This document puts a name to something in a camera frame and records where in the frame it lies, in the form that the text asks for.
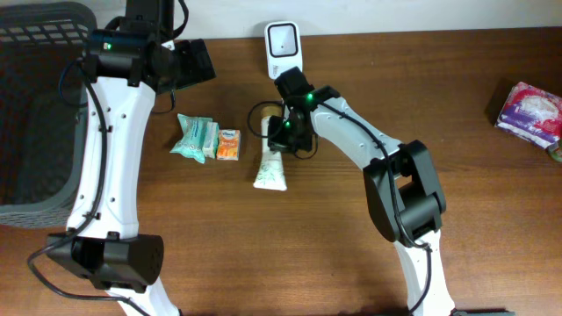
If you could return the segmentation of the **teal wet wipes pack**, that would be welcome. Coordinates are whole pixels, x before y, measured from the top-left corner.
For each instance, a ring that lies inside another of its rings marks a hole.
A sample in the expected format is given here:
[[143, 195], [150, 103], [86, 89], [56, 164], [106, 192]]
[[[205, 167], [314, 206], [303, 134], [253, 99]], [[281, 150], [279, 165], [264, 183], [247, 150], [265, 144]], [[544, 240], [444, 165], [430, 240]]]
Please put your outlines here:
[[185, 158], [191, 158], [196, 162], [204, 164], [203, 144], [206, 126], [213, 120], [206, 117], [189, 117], [183, 114], [177, 114], [177, 118], [183, 137], [169, 152], [171, 154], [180, 154]]

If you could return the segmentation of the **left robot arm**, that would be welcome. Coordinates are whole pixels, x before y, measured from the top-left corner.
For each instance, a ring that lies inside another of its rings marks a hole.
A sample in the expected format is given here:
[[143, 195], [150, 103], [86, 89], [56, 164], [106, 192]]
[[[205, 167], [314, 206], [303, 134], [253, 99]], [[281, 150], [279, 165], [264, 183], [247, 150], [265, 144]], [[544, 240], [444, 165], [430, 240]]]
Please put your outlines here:
[[160, 278], [164, 244], [142, 234], [137, 183], [143, 138], [157, 96], [216, 74], [205, 43], [183, 40], [182, 1], [130, 1], [93, 31], [76, 66], [87, 90], [88, 125], [76, 201], [43, 254], [129, 315], [177, 315]]

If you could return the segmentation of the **green lid glass jar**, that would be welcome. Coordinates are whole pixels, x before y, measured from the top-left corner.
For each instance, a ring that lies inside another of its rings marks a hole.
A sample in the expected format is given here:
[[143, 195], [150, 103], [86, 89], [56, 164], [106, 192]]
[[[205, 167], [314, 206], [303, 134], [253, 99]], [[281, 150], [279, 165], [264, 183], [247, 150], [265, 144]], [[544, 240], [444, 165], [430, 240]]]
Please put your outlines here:
[[546, 148], [548, 155], [556, 162], [562, 162], [562, 140], [558, 140]]

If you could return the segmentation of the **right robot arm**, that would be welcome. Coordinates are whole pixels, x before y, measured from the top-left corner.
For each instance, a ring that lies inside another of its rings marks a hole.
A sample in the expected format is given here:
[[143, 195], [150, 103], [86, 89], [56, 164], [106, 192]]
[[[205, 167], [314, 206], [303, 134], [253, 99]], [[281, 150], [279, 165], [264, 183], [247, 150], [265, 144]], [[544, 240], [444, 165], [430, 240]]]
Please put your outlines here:
[[368, 212], [399, 256], [410, 315], [452, 315], [440, 253], [443, 188], [427, 147], [382, 133], [331, 86], [315, 88], [297, 67], [274, 84], [284, 113], [268, 132], [270, 149], [314, 156], [319, 139], [338, 147], [362, 171]]

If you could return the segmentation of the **purple pink tissue pack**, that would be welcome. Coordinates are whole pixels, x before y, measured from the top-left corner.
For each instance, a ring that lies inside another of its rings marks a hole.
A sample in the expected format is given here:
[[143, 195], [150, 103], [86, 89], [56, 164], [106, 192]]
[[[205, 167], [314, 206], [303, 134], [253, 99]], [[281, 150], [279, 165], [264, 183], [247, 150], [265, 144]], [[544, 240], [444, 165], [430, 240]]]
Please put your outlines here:
[[519, 82], [510, 91], [495, 126], [546, 149], [561, 139], [561, 97]]

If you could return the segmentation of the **small white green packet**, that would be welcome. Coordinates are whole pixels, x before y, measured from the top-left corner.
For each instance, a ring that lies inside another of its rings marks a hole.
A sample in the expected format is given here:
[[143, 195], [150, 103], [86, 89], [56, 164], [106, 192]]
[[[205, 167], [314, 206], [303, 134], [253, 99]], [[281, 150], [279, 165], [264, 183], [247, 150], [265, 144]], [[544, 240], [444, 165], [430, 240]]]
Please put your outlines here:
[[204, 157], [216, 158], [219, 144], [219, 124], [217, 122], [207, 122], [205, 127], [205, 138], [202, 146]]

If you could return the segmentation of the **small orange packet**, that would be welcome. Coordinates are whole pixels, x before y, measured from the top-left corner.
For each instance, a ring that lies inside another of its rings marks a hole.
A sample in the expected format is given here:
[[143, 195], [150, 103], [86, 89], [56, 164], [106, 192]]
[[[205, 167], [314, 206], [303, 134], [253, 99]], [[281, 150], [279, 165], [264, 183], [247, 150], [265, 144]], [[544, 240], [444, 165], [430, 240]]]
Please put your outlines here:
[[238, 161], [240, 145], [239, 130], [220, 130], [216, 158], [223, 161]]

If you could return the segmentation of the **white cream tube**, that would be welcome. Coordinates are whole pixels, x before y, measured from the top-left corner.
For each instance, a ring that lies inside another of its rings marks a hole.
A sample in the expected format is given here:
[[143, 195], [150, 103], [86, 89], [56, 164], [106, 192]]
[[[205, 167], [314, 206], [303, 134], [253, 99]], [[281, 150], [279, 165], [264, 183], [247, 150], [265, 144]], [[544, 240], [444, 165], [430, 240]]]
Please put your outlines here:
[[287, 190], [282, 155], [270, 149], [267, 139], [272, 134], [269, 132], [270, 119], [280, 116], [281, 109], [275, 105], [267, 105], [261, 110], [261, 135], [264, 135], [265, 139], [262, 139], [262, 159], [253, 183], [256, 189]]

